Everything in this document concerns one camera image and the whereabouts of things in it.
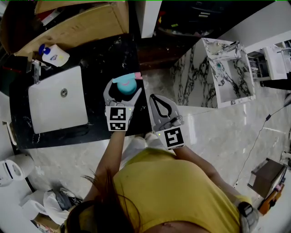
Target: soap bottle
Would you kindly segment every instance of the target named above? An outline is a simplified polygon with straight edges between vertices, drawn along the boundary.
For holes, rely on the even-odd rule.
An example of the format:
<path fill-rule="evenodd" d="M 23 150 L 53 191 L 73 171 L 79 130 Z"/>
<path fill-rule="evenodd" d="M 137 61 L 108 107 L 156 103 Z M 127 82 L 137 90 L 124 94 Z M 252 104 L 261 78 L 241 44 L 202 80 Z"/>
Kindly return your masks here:
<path fill-rule="evenodd" d="M 56 67 L 63 66 L 69 59 L 70 55 L 63 51 L 59 46 L 53 45 L 46 47 L 42 44 L 39 48 L 39 54 L 42 55 L 42 60 L 53 64 Z"/>

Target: wall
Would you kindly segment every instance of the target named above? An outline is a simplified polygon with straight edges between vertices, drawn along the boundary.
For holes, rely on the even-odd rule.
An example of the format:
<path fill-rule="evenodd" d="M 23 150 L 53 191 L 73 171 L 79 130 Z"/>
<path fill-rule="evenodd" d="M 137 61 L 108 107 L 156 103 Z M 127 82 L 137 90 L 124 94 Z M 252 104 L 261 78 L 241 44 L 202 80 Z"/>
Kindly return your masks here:
<path fill-rule="evenodd" d="M 234 26 L 219 39 L 240 41 L 246 52 L 291 39 L 291 5 L 276 1 Z"/>
<path fill-rule="evenodd" d="M 275 206 L 260 218 L 253 233 L 285 233 L 291 224 L 291 172 L 286 172 L 285 187 Z"/>
<path fill-rule="evenodd" d="M 153 36 L 162 1 L 136 1 L 135 11 L 142 38 Z"/>
<path fill-rule="evenodd" d="M 0 160 L 13 155 L 6 125 L 0 124 Z M 31 190 L 26 181 L 13 181 L 7 187 L 0 187 L 0 229 L 4 233 L 40 233 L 34 224 L 22 214 L 19 202 Z"/>

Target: white tile floor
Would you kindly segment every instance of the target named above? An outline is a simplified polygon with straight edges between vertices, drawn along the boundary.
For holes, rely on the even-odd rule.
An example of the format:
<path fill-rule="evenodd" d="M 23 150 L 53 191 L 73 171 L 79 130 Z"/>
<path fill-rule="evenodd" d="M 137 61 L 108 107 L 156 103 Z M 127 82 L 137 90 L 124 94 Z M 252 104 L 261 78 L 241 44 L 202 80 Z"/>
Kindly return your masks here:
<path fill-rule="evenodd" d="M 174 98 L 169 70 L 142 72 L 146 95 L 151 93 Z M 179 106 L 189 131 L 186 144 L 212 163 L 230 185 L 234 185 L 254 141 L 268 114 L 283 106 L 287 91 L 260 87 L 255 83 L 256 100 L 222 109 Z M 264 129 L 239 176 L 237 190 L 254 202 L 258 195 L 247 187 L 251 170 L 265 158 L 279 161 L 283 150 L 289 150 L 291 106 L 283 108 L 266 122 Z M 132 137 L 127 137 L 125 147 Z M 30 149 L 36 169 L 29 176 L 37 189 L 49 190 L 62 185 L 84 197 L 90 184 L 82 175 L 96 169 L 108 140 L 62 147 Z"/>

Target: black marble countertop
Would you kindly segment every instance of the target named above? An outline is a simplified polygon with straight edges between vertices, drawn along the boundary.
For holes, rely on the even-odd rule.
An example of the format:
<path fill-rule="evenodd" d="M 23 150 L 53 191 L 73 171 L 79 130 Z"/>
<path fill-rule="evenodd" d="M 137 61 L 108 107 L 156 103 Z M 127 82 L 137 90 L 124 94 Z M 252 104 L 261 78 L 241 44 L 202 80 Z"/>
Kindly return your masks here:
<path fill-rule="evenodd" d="M 19 149 L 56 147 L 110 138 L 111 132 L 108 131 L 104 114 L 103 91 L 110 79 L 140 71 L 133 37 L 124 34 L 105 38 L 73 48 L 68 53 L 70 54 L 68 62 L 51 71 L 42 70 L 41 80 L 60 71 L 80 66 L 88 123 L 34 134 L 28 99 L 28 88 L 34 81 L 32 72 L 24 74 L 10 85 L 10 111 Z M 127 136 L 151 131 L 143 81 L 136 81 L 137 90 L 141 87 L 142 92 L 135 104 Z M 127 101 L 134 93 L 131 96 L 124 96 L 117 90 L 116 84 L 113 84 L 110 95 L 116 100 Z"/>

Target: orange object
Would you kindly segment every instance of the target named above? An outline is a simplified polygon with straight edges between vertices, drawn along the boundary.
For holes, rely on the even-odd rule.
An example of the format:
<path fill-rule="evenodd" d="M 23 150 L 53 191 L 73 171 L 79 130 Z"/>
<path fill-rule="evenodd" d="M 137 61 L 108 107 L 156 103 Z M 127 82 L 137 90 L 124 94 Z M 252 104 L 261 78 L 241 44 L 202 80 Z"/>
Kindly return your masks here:
<path fill-rule="evenodd" d="M 265 215 L 266 213 L 268 213 L 268 211 L 276 204 L 277 200 L 280 198 L 281 194 L 282 194 L 282 190 L 284 188 L 284 184 L 282 184 L 281 190 L 277 191 L 274 190 L 269 197 L 261 204 L 261 206 L 259 207 L 259 212 L 262 215 Z"/>

